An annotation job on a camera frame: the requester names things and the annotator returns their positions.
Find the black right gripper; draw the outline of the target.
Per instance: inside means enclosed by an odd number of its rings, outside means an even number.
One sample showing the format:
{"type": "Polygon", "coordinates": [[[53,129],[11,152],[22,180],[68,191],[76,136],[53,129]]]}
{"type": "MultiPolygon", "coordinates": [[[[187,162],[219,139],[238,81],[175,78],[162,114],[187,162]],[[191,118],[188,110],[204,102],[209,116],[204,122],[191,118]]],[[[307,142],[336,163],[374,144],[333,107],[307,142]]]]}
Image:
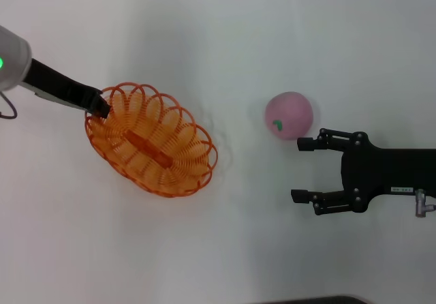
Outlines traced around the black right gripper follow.
{"type": "Polygon", "coordinates": [[[381,195],[413,196],[417,213],[435,211],[426,198],[435,197],[434,149],[383,149],[364,132],[320,129],[315,138],[298,138],[299,151],[343,152],[341,178],[344,191],[310,192],[292,189],[297,204],[312,204],[316,215],[353,211],[363,213],[381,195]]]}

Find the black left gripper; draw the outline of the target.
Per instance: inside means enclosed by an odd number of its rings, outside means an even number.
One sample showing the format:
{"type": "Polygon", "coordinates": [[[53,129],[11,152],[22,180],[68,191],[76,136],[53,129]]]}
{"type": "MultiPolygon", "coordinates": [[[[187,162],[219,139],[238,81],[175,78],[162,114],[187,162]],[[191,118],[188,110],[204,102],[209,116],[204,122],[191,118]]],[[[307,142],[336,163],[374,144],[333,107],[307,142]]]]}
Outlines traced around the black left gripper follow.
{"type": "Polygon", "coordinates": [[[110,114],[111,105],[101,96],[101,90],[72,80],[36,59],[31,60],[22,86],[40,98],[83,110],[98,118],[107,119],[110,114]]]}

